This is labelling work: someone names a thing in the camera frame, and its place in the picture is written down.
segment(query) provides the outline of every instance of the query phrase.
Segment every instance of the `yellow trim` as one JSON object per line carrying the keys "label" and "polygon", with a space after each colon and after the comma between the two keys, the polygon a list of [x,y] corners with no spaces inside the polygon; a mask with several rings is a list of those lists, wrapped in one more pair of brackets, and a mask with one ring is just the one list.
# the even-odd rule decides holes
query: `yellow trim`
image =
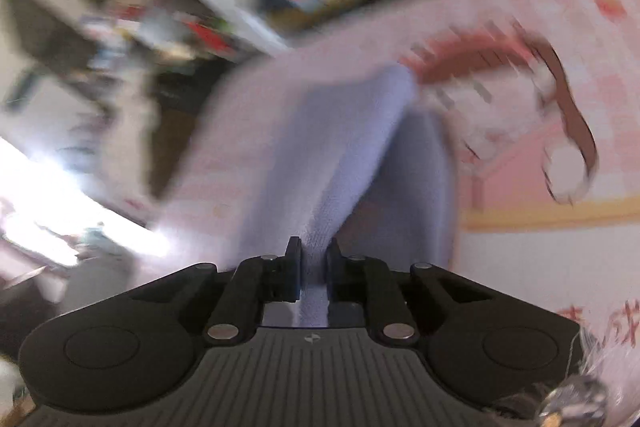
{"label": "yellow trim", "polygon": [[463,230],[470,232],[515,232],[617,225],[640,221],[640,196],[623,200],[584,201],[571,206],[548,204],[538,208],[476,210],[462,212]]}

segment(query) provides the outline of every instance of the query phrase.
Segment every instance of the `light blue cloth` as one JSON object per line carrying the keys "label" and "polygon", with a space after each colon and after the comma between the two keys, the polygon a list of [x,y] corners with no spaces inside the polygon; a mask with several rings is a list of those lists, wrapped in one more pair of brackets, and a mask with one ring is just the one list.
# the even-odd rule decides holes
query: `light blue cloth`
{"label": "light blue cloth", "polygon": [[446,266],[454,168],[440,119],[413,108],[416,97],[412,72],[395,64],[366,80],[312,89],[284,126],[238,253],[282,254],[291,235],[302,238],[293,325],[326,325],[324,252],[334,235],[345,254],[379,257],[392,269]]}

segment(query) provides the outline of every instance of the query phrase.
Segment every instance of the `metal pin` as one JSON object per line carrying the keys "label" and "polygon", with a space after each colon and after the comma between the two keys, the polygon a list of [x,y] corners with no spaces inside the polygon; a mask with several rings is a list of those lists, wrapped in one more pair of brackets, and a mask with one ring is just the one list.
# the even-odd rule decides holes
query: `metal pin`
{"label": "metal pin", "polygon": [[404,341],[414,336],[415,330],[409,324],[393,323],[386,325],[382,332],[390,339]]}
{"label": "metal pin", "polygon": [[217,341],[228,341],[236,337],[240,330],[233,324],[216,324],[207,330],[207,334]]}

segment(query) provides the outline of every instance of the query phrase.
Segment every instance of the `circular pad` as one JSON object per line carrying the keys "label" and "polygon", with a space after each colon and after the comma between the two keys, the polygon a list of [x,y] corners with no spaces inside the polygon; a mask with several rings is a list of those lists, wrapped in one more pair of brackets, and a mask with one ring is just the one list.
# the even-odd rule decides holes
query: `circular pad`
{"label": "circular pad", "polygon": [[456,306],[430,338],[427,363],[453,394],[478,407],[529,390],[532,383],[560,382],[578,326],[508,296]]}
{"label": "circular pad", "polygon": [[78,331],[66,341],[66,357],[87,369],[106,369],[130,360],[138,352],[140,341],[135,333],[101,326]]}
{"label": "circular pad", "polygon": [[174,389],[193,360],[193,341],[171,309],[129,298],[44,323],[20,349],[20,370],[36,400],[84,413],[150,402]]}

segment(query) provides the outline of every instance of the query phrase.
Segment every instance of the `logo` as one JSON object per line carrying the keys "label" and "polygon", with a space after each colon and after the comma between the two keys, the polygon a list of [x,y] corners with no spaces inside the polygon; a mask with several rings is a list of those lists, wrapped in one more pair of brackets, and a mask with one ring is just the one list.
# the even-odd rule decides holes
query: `logo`
{"label": "logo", "polygon": [[305,342],[308,342],[309,344],[315,344],[317,342],[320,342],[320,335],[318,335],[317,333],[309,333],[305,337]]}

